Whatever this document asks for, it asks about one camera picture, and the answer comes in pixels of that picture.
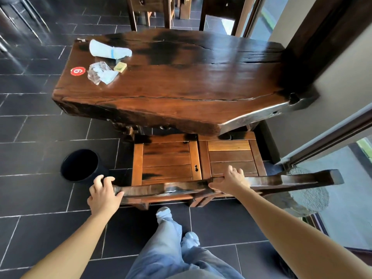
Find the jeans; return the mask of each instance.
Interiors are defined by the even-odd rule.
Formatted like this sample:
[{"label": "jeans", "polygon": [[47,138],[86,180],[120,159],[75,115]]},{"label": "jeans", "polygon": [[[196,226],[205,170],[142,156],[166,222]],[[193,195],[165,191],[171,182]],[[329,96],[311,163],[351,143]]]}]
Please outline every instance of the jeans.
[{"label": "jeans", "polygon": [[204,269],[221,278],[243,279],[230,265],[198,247],[195,233],[188,232],[181,242],[182,227],[172,219],[169,208],[161,208],[157,220],[155,234],[138,255],[126,279],[165,279],[191,269]]}]

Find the tile floor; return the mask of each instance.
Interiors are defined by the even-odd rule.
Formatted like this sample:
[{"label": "tile floor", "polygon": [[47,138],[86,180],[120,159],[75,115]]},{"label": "tile floor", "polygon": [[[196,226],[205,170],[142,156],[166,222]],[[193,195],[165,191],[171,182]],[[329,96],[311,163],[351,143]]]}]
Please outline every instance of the tile floor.
[{"label": "tile floor", "polygon": [[[73,39],[130,30],[125,3],[32,2],[52,31],[40,33],[43,45],[30,34],[0,28],[12,53],[0,53],[0,279],[20,278],[90,215],[88,188],[68,183],[59,174],[66,155],[81,148],[96,151],[123,186],[130,184],[133,163],[133,145],[121,141],[107,121],[67,116],[51,100]],[[201,3],[193,1],[192,19],[174,19],[174,28],[198,29]],[[157,16],[151,25],[163,26],[161,14]],[[206,30],[225,33],[216,18],[207,18]],[[276,170],[269,163],[266,166],[270,172]],[[244,277],[284,277],[275,250],[237,200],[219,199],[192,209],[185,203],[168,206],[184,232],[196,232],[203,247]],[[159,207],[120,208],[102,233],[82,278],[124,278],[156,230]]]}]

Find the round red number sticker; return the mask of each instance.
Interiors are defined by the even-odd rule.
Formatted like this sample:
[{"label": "round red number sticker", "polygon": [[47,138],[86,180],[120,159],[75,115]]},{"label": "round red number sticker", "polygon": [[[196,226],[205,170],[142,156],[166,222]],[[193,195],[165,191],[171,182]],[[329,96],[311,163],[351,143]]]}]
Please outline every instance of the round red number sticker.
[{"label": "round red number sticker", "polygon": [[71,74],[73,76],[79,76],[79,75],[82,75],[84,74],[86,71],[85,67],[82,67],[82,66],[78,66],[78,67],[75,67],[71,70]]}]

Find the yellow sponge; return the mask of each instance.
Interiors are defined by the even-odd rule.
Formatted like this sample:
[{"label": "yellow sponge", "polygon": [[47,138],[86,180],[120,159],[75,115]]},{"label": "yellow sponge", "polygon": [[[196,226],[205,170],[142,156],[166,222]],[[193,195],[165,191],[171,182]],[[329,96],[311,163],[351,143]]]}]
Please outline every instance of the yellow sponge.
[{"label": "yellow sponge", "polygon": [[114,70],[115,70],[115,71],[119,71],[119,72],[121,73],[121,72],[123,72],[126,68],[127,68],[127,64],[124,63],[124,62],[120,62],[120,63],[118,63],[118,64],[114,67]]}]

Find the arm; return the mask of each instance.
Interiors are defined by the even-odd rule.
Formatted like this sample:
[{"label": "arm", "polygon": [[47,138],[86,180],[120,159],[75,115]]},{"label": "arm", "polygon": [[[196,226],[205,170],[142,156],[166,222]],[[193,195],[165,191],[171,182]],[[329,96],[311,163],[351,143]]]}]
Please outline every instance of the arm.
[{"label": "arm", "polygon": [[249,188],[242,169],[231,166],[213,189],[235,196],[263,234],[301,279],[372,278],[372,270],[328,236],[276,207]]},{"label": "arm", "polygon": [[91,216],[54,251],[38,262],[22,279],[79,279],[96,247],[98,239],[111,216],[118,210],[123,194],[114,195],[114,177],[94,180],[89,188],[88,204]]}]

